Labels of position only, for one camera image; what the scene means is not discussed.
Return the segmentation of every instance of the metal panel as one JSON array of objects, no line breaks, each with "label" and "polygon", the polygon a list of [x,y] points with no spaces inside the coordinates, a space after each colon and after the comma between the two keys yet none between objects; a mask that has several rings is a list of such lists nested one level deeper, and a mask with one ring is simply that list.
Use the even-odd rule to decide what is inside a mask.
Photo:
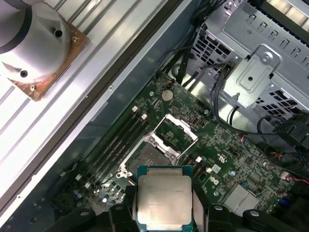
[{"label": "metal panel", "polygon": [[104,14],[96,17],[87,6],[99,2],[97,0],[89,4],[81,0],[46,1],[62,12],[66,19],[72,19],[72,16],[77,19],[78,13],[83,15],[73,24],[82,22],[79,28],[86,26],[91,43],[41,101],[30,101],[18,89],[10,87],[8,80],[0,79],[3,115],[0,123],[0,175],[5,176],[0,181],[0,196],[166,2],[112,1],[108,8],[98,8]]},{"label": "metal panel", "polygon": [[308,109],[309,48],[249,4],[240,6],[230,17],[225,12],[221,8],[209,17],[208,32],[242,58],[260,45],[277,54],[281,62],[273,72],[272,83]]}]

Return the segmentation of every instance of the ventilation grille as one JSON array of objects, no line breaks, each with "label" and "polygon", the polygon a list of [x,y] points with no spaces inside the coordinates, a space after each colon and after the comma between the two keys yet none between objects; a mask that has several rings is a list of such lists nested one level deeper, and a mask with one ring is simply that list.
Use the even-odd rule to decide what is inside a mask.
[{"label": "ventilation grille", "polygon": [[268,93],[273,98],[273,103],[265,103],[261,98],[258,98],[256,103],[266,110],[270,115],[283,116],[289,113],[297,115],[301,113],[298,109],[298,103],[288,98],[281,90],[276,90]]},{"label": "ventilation grille", "polygon": [[230,60],[228,57],[231,51],[217,40],[213,40],[209,36],[198,36],[192,48],[193,53],[197,59],[200,59],[202,63],[212,65],[221,64]]}]

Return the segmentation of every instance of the white connector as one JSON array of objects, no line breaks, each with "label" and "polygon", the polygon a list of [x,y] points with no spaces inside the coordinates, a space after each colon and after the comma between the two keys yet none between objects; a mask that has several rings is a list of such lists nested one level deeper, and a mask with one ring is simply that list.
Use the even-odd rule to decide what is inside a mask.
[{"label": "white connector", "polygon": [[280,178],[283,179],[283,180],[290,180],[290,174],[288,172],[282,172],[280,174]]}]

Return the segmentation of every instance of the ram slot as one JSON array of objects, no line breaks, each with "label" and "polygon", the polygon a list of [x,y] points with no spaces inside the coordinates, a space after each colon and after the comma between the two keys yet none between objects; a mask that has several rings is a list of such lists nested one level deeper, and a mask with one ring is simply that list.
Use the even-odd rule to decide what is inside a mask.
[{"label": "ram slot", "polygon": [[125,156],[127,152],[131,150],[131,147],[135,145],[135,141],[138,141],[144,134],[147,127],[147,122],[141,122],[139,126],[135,129],[134,132],[127,139],[126,144],[115,152],[115,156],[110,157],[106,163],[108,164],[107,169],[102,172],[100,181],[106,177],[106,175],[112,171],[112,169],[120,162]]},{"label": "ram slot", "polygon": [[104,160],[108,157],[108,155],[111,153],[113,149],[115,149],[116,145],[122,141],[124,135],[126,132],[130,131],[130,129],[138,122],[139,117],[137,114],[132,115],[132,117],[129,120],[126,120],[125,123],[123,123],[117,132],[115,133],[115,136],[111,136],[111,138],[105,143],[107,146],[105,146],[101,151],[99,151],[98,159],[95,160],[92,165],[88,169],[88,173],[93,173],[95,170],[97,170]]},{"label": "ram slot", "polygon": [[109,161],[113,159],[114,155],[118,153],[118,151],[126,144],[128,138],[134,133],[136,128],[141,124],[139,120],[134,122],[133,126],[131,126],[121,137],[121,139],[114,144],[110,149],[107,151],[107,154],[104,156],[104,160],[100,162],[99,166],[93,172],[93,176],[97,178],[98,175],[102,173],[102,170],[109,165]]}]

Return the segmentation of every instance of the green circuit board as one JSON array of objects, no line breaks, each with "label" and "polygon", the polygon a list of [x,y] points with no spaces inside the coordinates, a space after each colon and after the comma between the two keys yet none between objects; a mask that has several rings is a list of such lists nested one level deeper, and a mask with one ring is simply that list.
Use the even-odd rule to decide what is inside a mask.
[{"label": "green circuit board", "polygon": [[[178,164],[193,166],[194,181],[200,184],[211,203],[222,203],[238,183],[259,200],[257,208],[269,213],[292,186],[292,182],[280,179],[281,170],[271,166],[259,148],[247,142],[254,156],[250,155],[241,145],[241,135],[220,126],[207,106],[164,74],[150,81],[80,166],[79,173],[87,176],[82,186],[103,182],[107,186],[116,183],[125,189],[126,185],[132,184],[126,178],[116,178],[119,164],[143,136],[155,128],[155,134],[166,146],[184,152],[194,141],[170,120],[165,119],[158,126],[167,114],[186,123],[198,137]],[[143,158],[132,167],[162,165],[154,158],[143,157],[152,153],[149,150],[140,154],[144,146],[142,143],[128,160],[132,163],[139,156]]]}]

